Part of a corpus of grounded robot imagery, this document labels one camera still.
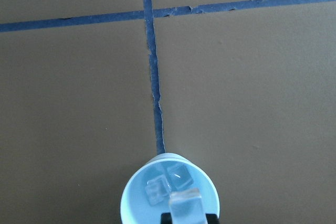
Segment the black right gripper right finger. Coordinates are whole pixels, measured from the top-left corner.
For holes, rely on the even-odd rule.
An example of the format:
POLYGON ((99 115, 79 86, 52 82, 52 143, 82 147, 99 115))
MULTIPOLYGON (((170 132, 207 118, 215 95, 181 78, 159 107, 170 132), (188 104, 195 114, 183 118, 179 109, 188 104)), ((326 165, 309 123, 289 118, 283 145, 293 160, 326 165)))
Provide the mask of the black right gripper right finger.
POLYGON ((208 224, 218 224, 218 216, 216 214, 206 214, 208 224))

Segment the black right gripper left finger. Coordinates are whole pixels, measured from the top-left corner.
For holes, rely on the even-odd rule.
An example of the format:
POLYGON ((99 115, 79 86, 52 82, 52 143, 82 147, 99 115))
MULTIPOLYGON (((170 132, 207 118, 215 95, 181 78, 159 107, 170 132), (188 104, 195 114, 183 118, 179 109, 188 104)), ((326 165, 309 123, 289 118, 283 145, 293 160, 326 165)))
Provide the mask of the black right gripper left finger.
POLYGON ((171 215, 161 214, 160 224, 171 224, 171 215))

